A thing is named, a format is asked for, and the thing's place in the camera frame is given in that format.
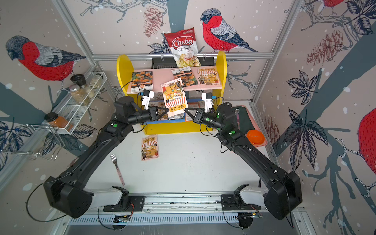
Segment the black orange marigold seed bag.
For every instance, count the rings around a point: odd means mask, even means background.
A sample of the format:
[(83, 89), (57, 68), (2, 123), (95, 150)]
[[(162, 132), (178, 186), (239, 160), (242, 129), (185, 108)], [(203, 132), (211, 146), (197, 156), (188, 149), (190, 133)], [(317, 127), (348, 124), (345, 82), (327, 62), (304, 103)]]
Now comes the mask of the black orange marigold seed bag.
[(198, 80), (193, 74), (192, 69), (187, 67), (177, 68), (171, 70), (175, 79), (180, 78), (184, 87), (199, 85)]

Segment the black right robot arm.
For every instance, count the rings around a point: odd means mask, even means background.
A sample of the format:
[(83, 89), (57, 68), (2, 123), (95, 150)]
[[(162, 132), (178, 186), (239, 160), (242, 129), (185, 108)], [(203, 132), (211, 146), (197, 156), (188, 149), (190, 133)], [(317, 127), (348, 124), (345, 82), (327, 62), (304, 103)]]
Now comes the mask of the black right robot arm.
[(217, 130), (216, 137), (221, 144), (242, 158), (260, 177), (268, 189), (263, 195), (264, 204), (276, 219), (283, 220), (302, 203), (299, 176), (272, 163), (246, 137), (252, 117), (244, 106), (226, 102), (212, 112), (203, 108), (187, 108), (185, 112), (194, 123)]

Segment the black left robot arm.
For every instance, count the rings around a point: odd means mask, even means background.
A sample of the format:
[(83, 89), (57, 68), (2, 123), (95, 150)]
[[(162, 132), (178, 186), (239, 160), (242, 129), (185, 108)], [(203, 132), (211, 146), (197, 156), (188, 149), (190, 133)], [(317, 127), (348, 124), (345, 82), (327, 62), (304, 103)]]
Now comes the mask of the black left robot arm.
[(81, 217), (92, 205), (95, 194), (85, 190), (88, 180), (108, 154), (134, 132), (133, 125), (157, 121), (168, 113), (167, 108), (155, 106), (142, 109), (129, 96), (121, 97), (114, 106), (115, 113), (87, 151), (72, 167), (57, 178), (49, 177), (43, 185), (50, 206), (72, 218)]

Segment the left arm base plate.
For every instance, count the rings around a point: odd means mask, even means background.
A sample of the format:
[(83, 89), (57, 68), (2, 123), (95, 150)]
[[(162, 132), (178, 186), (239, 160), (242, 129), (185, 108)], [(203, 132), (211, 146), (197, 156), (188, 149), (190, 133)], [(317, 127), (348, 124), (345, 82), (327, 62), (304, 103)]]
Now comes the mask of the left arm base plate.
[(143, 211), (145, 204), (145, 196), (129, 196), (127, 195), (124, 199), (116, 205), (108, 205), (103, 208), (104, 212), (141, 212)]

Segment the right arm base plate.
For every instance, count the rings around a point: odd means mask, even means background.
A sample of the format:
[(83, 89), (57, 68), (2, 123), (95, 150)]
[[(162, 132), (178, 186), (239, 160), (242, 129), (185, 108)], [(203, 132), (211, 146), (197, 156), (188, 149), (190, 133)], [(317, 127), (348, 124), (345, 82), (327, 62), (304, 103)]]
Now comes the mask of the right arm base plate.
[(261, 206), (255, 204), (245, 204), (240, 199), (235, 199), (233, 194), (222, 194), (220, 204), (223, 211), (245, 211), (245, 210), (261, 210)]

